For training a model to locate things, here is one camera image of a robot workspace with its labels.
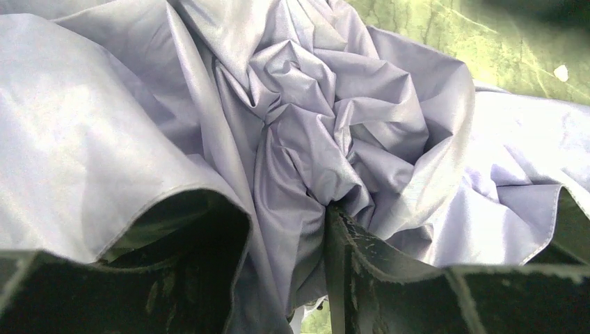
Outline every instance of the nylon fabric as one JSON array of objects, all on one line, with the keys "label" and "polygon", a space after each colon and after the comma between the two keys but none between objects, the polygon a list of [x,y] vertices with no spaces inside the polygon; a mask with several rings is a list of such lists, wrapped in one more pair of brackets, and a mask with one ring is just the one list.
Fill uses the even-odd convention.
[{"label": "nylon fabric", "polygon": [[562,186],[590,208],[589,107],[474,83],[342,0],[0,0],[0,66],[0,248],[116,257],[215,191],[252,228],[232,334],[326,295],[332,201],[436,266],[524,264]]}]

